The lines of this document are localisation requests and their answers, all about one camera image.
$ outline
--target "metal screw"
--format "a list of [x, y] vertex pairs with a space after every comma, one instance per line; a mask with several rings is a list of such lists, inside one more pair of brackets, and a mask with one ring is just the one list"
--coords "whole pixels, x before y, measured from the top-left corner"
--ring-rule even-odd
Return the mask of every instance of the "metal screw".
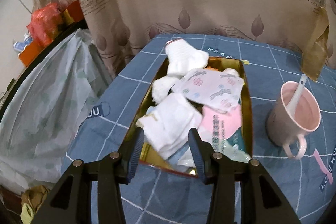
[[223, 157], [223, 154], [222, 153], [219, 153], [219, 152], [215, 152], [212, 154], [212, 156], [216, 159], [216, 160], [219, 160]]
[[118, 152], [111, 152], [110, 153], [110, 158], [111, 159], [117, 159], [119, 158], [120, 154]]
[[252, 159], [252, 160], [250, 160], [250, 163], [251, 163], [253, 166], [258, 166], [260, 162], [259, 162], [259, 160]]
[[79, 166], [82, 165], [82, 163], [83, 163], [82, 160], [74, 160], [73, 163], [72, 163], [72, 165], [74, 167], [79, 167]]

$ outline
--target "white spoon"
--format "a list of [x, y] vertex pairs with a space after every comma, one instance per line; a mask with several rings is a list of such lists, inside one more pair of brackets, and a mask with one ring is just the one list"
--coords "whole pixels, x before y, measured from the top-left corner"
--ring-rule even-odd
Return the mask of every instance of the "white spoon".
[[294, 92], [294, 95], [288, 105], [286, 106], [288, 113], [294, 118], [295, 110], [297, 107], [297, 103], [299, 102], [299, 99], [302, 95], [303, 88], [305, 87], [307, 81], [307, 75], [303, 74], [301, 75], [299, 84], [297, 85], [296, 91]]

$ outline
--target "tray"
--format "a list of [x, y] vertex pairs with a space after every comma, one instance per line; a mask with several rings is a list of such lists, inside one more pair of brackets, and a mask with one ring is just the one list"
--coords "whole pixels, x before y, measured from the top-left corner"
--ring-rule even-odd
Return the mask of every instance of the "tray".
[[[163, 76], [167, 75], [167, 68], [168, 68], [168, 58], [166, 58], [159, 70], [157, 71], [152, 83]], [[253, 144], [253, 131], [252, 131], [252, 107], [251, 107], [251, 99], [250, 93], [247, 84], [247, 78], [244, 71], [243, 63], [237, 59], [229, 59], [229, 58], [220, 58], [220, 57], [209, 57], [208, 66], [223, 71], [227, 68], [235, 69], [241, 78], [244, 79], [245, 85], [241, 90], [241, 110], [242, 110], [242, 117], [243, 117], [243, 125], [241, 127], [243, 140], [245, 142], [246, 152], [252, 157], [252, 144]], [[125, 136], [125, 140], [132, 136], [133, 132], [136, 129], [136, 121], [146, 114], [147, 109], [150, 106], [155, 106], [155, 103], [152, 100], [152, 84], [149, 86], [146, 95], [144, 96], [137, 113], [127, 131]], [[175, 171], [168, 162], [163, 160], [160, 155], [150, 146], [148, 143], [144, 143], [141, 155], [140, 155], [140, 162], [151, 165], [154, 167], [158, 167], [164, 169], [168, 172], [183, 174], [187, 176], [194, 176], [196, 172], [192, 169], [188, 170], [188, 173], [181, 173]]]

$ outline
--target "blue tablecloth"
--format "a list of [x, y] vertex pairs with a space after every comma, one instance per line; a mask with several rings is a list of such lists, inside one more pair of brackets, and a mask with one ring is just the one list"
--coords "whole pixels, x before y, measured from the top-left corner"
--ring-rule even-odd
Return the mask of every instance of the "blue tablecloth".
[[[207, 51], [210, 56], [249, 60], [250, 64], [244, 65], [244, 69], [252, 100], [253, 157], [260, 160], [271, 174], [301, 222], [315, 223], [336, 191], [336, 183], [323, 184], [325, 175], [312, 157], [317, 148], [323, 163], [328, 166], [335, 151], [336, 71], [324, 67], [316, 83], [307, 80], [306, 87], [314, 94], [321, 109], [321, 124], [307, 136], [306, 155], [301, 160], [289, 160], [283, 150], [267, 138], [265, 120], [274, 106], [281, 85], [286, 81], [297, 82], [300, 79], [301, 56], [255, 41], [196, 34], [155, 37], [104, 92], [97, 103], [103, 113], [86, 119], [80, 127], [68, 149], [62, 171], [66, 170], [72, 159], [82, 159], [84, 162], [100, 160], [119, 148], [153, 77], [166, 58], [165, 43], [172, 37], [183, 37], [195, 48]], [[139, 165], [132, 182], [120, 188], [128, 224], [206, 223], [212, 186], [205, 186], [198, 179]], [[238, 183], [236, 204], [236, 221], [240, 223]], [[97, 219], [97, 187], [94, 183], [92, 223], [98, 223]]]

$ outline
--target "red plastic bag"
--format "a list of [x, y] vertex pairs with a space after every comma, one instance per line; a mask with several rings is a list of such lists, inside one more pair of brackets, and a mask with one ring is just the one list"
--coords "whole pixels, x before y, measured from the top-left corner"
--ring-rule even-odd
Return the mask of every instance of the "red plastic bag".
[[65, 26], [60, 6], [57, 3], [49, 3], [33, 12], [27, 29], [33, 40], [45, 48], [65, 29]]

